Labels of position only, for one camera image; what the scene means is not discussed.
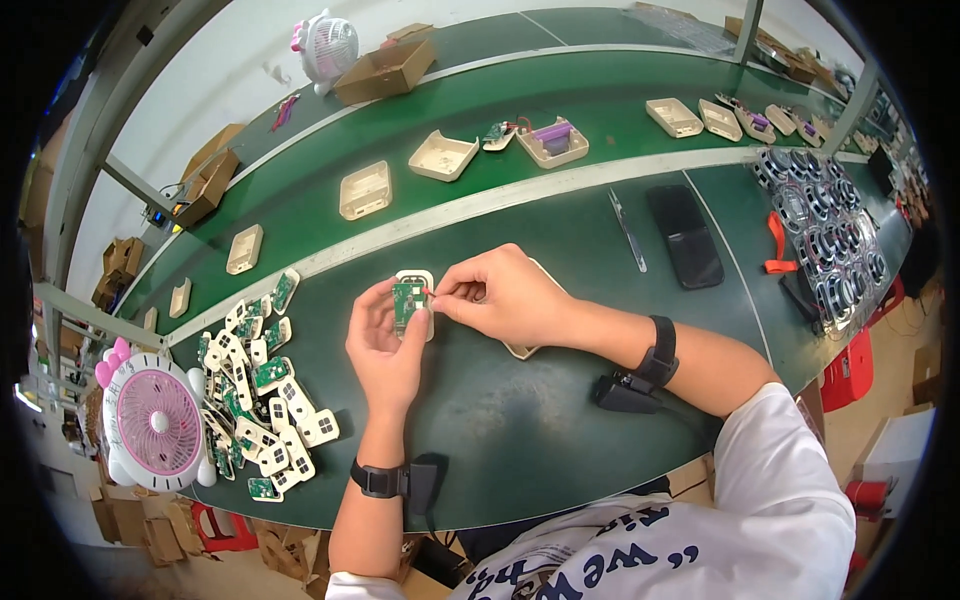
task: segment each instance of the red strap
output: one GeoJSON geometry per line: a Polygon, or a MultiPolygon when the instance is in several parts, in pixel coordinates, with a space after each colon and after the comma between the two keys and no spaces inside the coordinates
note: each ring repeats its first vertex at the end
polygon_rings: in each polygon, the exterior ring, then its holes
{"type": "Polygon", "coordinates": [[[793,260],[783,260],[783,248],[786,246],[786,236],[783,234],[783,225],[780,224],[780,217],[777,213],[770,211],[767,216],[767,227],[774,234],[777,240],[777,259],[767,260],[763,263],[763,268],[768,274],[790,273],[797,270],[797,263],[793,260]]]}

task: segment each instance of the black smartphone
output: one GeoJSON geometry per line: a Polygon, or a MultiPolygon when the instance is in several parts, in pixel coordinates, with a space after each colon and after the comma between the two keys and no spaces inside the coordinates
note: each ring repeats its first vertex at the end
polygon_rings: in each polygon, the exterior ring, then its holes
{"type": "Polygon", "coordinates": [[[698,290],[723,283],[720,255],[690,188],[652,187],[647,190],[647,202],[680,284],[688,290],[698,290]]]}

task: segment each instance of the purple battery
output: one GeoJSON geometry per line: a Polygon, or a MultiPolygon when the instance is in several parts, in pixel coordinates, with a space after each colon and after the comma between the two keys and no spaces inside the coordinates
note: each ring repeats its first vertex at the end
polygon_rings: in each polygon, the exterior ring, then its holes
{"type": "Polygon", "coordinates": [[[557,139],[564,135],[570,135],[570,132],[573,131],[573,126],[569,123],[557,123],[556,125],[551,125],[549,127],[544,127],[534,131],[534,139],[538,139],[541,142],[550,141],[551,139],[557,139]]]}

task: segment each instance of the desk fan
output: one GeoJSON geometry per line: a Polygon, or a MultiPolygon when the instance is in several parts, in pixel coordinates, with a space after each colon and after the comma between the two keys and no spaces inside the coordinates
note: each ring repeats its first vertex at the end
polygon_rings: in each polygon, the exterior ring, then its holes
{"type": "Polygon", "coordinates": [[[184,373],[151,352],[131,356],[122,338],[104,359],[95,374],[104,389],[110,478],[155,492],[176,492],[194,479],[204,486],[216,483],[199,410],[203,372],[194,368],[184,373]]]}
{"type": "Polygon", "coordinates": [[[290,49],[300,54],[303,72],[324,96],[333,80],[346,73],[360,56],[360,40],[349,21],[330,16],[330,9],[294,26],[290,49]]]}

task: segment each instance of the pink fan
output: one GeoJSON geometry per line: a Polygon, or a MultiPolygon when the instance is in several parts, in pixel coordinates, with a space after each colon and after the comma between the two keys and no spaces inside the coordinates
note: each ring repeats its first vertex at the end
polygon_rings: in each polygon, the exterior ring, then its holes
{"type": "Polygon", "coordinates": [[[199,412],[203,372],[184,373],[150,352],[131,356],[122,339],[105,358],[95,372],[104,388],[110,477],[156,492],[175,492],[194,479],[212,485],[216,473],[206,460],[199,412]]]}

